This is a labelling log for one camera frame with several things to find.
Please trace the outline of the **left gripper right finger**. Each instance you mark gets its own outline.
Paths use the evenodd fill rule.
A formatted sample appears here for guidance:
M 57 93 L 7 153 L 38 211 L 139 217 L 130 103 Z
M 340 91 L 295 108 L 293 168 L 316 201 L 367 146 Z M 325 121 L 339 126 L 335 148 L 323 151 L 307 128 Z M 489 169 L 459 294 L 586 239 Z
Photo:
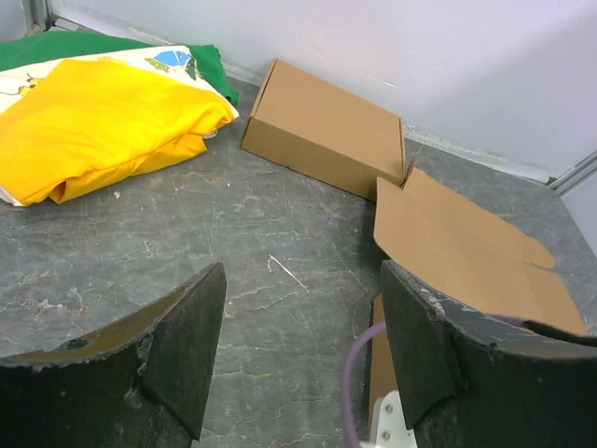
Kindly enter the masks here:
M 596 427 L 594 337 L 479 312 L 394 261 L 381 280 L 409 428 Z

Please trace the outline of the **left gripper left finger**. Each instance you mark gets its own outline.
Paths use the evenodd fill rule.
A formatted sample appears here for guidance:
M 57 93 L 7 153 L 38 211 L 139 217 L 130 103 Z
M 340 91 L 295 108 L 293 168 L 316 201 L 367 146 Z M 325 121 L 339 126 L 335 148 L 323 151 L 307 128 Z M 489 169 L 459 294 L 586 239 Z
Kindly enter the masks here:
M 2 441 L 198 440 L 226 289 L 212 263 L 51 351 L 2 357 Z

